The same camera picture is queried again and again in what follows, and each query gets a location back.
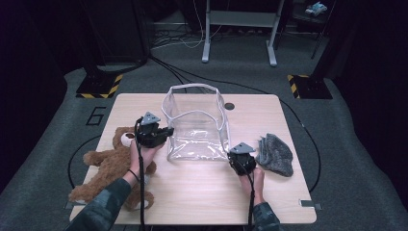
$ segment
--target hand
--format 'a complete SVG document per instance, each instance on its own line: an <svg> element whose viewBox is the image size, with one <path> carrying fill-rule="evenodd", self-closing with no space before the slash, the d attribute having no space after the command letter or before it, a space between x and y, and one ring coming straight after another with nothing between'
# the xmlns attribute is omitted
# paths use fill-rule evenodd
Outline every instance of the hand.
<svg viewBox="0 0 408 231"><path fill-rule="evenodd" d="M253 183L254 183L254 191L255 191L255 198L254 198L254 206L255 206L259 203L265 202L264 200L265 173L260 168L255 167L255 169L252 172L252 175L253 175ZM239 177L240 177L243 192L246 195L251 196L252 187L251 187L251 183L249 182L248 176L242 175Z"/></svg>
<svg viewBox="0 0 408 231"><path fill-rule="evenodd" d="M153 148L147 148L142 146L140 149L141 156L143 157L143 167L144 171L146 171L147 167L152 163L153 158L156 154L156 152L162 148L165 144L162 143L156 147ZM139 151L136 145L136 141L132 140L130 144L130 160L131 160L131 165L130 168L137 168L139 169Z"/></svg>
<svg viewBox="0 0 408 231"><path fill-rule="evenodd" d="M147 167L152 163L153 158L156 152L162 148L165 144L162 143L153 148L147 148L142 146L140 149L141 156L143 157L143 172L146 171ZM135 172L135 174L140 177L140 164L139 164L139 151L136 145L136 141L132 140L130 143L130 169ZM126 172L123 176L123 179L126 180L131 187L133 187L137 182L137 179L131 172Z"/></svg>

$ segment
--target transparent plastic bag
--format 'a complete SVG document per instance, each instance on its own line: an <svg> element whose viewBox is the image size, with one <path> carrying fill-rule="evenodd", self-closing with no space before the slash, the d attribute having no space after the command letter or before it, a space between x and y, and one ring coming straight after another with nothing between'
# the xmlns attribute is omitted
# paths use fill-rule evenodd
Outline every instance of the transparent plastic bag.
<svg viewBox="0 0 408 231"><path fill-rule="evenodd" d="M184 93L182 90L201 90ZM169 161L228 161L230 133L224 100L218 89L204 84L173 86L162 104L168 127Z"/></svg>

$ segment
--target brown teddy bear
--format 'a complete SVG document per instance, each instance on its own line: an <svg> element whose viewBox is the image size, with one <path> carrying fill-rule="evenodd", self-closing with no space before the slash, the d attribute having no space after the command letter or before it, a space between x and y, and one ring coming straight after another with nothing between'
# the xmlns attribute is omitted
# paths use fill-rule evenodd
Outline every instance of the brown teddy bear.
<svg viewBox="0 0 408 231"><path fill-rule="evenodd" d="M99 167L98 172L87 184L76 186L68 196L69 201L79 203L91 202L105 187L115 179L122 177L130 166L130 142L135 138L135 127L118 127L113 139L114 149L102 152L90 151L84 155L84 163L88 166ZM152 162L144 175L148 176L156 171L156 164ZM151 192L144 192L144 207L153 205L154 196ZM140 185L132 188L124 203L130 210L140 208Z"/></svg>

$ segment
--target gray cloth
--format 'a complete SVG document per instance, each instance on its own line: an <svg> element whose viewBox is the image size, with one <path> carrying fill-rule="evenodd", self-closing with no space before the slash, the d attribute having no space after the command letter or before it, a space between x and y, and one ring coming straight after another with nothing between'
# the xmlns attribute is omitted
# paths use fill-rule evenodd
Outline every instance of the gray cloth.
<svg viewBox="0 0 408 231"><path fill-rule="evenodd" d="M268 133L266 138L259 141L259 154L255 160L260 166L280 175L293 175L292 151L273 134Z"/></svg>

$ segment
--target black curtain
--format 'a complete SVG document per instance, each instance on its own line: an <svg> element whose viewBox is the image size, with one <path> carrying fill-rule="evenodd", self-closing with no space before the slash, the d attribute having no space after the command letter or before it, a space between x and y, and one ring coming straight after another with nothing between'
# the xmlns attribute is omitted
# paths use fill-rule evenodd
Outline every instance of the black curtain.
<svg viewBox="0 0 408 231"><path fill-rule="evenodd" d="M334 78L359 140L408 208L407 4L347 0L342 5L346 11L339 13L312 76Z"/></svg>
<svg viewBox="0 0 408 231"><path fill-rule="evenodd" d="M49 48L51 41L29 8L21 0L2 3L0 192L35 147L66 93L64 71ZM44 16L50 15L46 10ZM52 17L47 19L48 24L56 22Z"/></svg>

